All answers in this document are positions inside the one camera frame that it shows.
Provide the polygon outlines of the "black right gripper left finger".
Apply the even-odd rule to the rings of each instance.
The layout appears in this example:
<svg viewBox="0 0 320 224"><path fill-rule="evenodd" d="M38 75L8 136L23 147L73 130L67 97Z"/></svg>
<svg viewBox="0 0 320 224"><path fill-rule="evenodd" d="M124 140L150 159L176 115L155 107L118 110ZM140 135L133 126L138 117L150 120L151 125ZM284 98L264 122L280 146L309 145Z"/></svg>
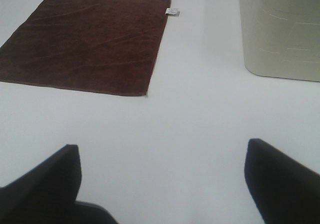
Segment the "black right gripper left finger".
<svg viewBox="0 0 320 224"><path fill-rule="evenodd" d="M77 145L66 145L1 188L1 223L116 223L103 207L78 201L82 171Z"/></svg>

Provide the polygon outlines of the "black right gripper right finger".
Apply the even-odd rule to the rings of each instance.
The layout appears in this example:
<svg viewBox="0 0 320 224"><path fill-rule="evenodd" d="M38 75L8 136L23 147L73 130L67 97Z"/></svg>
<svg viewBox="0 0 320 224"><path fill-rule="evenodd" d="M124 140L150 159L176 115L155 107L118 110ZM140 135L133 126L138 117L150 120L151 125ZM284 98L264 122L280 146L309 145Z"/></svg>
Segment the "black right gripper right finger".
<svg viewBox="0 0 320 224"><path fill-rule="evenodd" d="M245 159L245 181L265 223L319 223L319 174L257 138Z"/></svg>

